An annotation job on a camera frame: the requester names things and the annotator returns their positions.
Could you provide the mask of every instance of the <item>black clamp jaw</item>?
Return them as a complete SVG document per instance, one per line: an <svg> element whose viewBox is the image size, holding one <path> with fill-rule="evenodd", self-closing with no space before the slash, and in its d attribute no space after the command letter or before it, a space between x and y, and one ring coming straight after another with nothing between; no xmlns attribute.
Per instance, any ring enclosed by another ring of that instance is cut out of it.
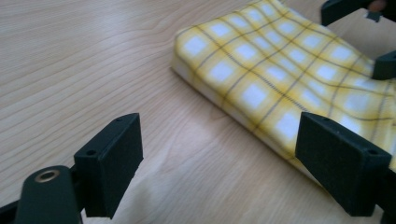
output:
<svg viewBox="0 0 396 224"><path fill-rule="evenodd" d="M374 0L329 0L322 5L320 10L321 24L329 25L346 15L360 9L367 8ZM396 0L388 0L387 6L380 12L368 12L367 18L379 21L383 16L391 21L396 21ZM375 60L375 69L372 78L385 80L396 77L396 50L378 57Z"/></svg>
<svg viewBox="0 0 396 224"><path fill-rule="evenodd" d="M74 156L75 165L51 166L30 175L21 198L0 209L5 224L78 224L87 217L112 218L143 160L138 114L111 121Z"/></svg>
<svg viewBox="0 0 396 224"><path fill-rule="evenodd" d="M378 204L381 223L396 223L388 152L331 119L302 113L296 157L351 216L369 217Z"/></svg>

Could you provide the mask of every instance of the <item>metal grommet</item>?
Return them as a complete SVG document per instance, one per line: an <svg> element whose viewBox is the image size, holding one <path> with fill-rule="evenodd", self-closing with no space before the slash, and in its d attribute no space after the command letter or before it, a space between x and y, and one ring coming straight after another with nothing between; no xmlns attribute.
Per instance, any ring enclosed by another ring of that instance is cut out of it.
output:
<svg viewBox="0 0 396 224"><path fill-rule="evenodd" d="M61 172L59 170L48 170L35 177L35 182L45 183L55 179Z"/></svg>

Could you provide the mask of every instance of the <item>folded fabric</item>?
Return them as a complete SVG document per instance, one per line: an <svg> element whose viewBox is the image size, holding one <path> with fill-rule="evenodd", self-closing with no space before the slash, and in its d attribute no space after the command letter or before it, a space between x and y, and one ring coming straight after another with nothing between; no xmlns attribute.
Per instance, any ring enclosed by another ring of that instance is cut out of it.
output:
<svg viewBox="0 0 396 224"><path fill-rule="evenodd" d="M396 80L372 80L373 65L277 0L181 30L172 61L196 90L306 174L294 156L302 111L395 155Z"/></svg>

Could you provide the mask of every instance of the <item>light wood surface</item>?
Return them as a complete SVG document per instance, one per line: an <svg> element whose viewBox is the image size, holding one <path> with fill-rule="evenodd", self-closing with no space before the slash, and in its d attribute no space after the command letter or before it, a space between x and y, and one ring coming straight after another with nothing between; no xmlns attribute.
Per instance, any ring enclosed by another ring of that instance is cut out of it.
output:
<svg viewBox="0 0 396 224"><path fill-rule="evenodd" d="M380 209L349 217L170 69L177 30L247 2L0 1L0 205L138 112L145 159L113 220L85 223L378 223ZM286 4L318 21L323 2ZM396 24L363 14L330 28L373 58L396 49Z"/></svg>

